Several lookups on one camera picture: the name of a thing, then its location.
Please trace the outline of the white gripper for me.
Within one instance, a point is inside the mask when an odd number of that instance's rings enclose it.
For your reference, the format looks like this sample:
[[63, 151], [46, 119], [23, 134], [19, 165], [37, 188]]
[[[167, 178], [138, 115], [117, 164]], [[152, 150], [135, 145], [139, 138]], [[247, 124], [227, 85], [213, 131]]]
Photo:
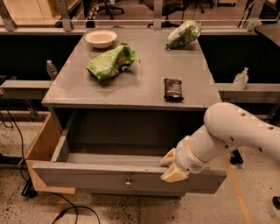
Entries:
[[160, 178], [168, 183], [179, 182], [188, 179], [189, 172], [198, 174], [208, 167], [204, 159], [206, 142], [202, 137], [186, 136], [172, 148], [160, 161], [160, 165], [168, 167]]

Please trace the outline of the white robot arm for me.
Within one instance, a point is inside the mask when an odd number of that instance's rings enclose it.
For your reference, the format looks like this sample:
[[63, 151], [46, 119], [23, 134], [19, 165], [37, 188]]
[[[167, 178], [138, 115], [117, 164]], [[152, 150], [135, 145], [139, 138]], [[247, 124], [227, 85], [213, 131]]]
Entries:
[[280, 162], [280, 128], [263, 122], [248, 111], [228, 102], [206, 110], [204, 124], [185, 136], [160, 161], [167, 171], [165, 182], [177, 182], [205, 170], [213, 158], [240, 146], [257, 149]]

